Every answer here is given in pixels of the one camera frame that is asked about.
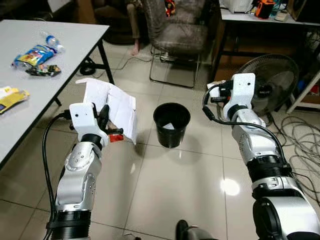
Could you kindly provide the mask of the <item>left gripper black cloth finger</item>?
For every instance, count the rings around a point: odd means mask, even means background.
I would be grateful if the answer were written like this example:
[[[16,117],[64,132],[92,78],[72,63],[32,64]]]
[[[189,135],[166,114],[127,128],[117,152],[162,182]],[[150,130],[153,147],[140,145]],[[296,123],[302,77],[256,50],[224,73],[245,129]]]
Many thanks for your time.
[[[108,131],[108,124],[109,124],[109,111],[110,106],[108,104],[103,105],[102,109],[97,115],[97,125],[100,130],[102,131]]]

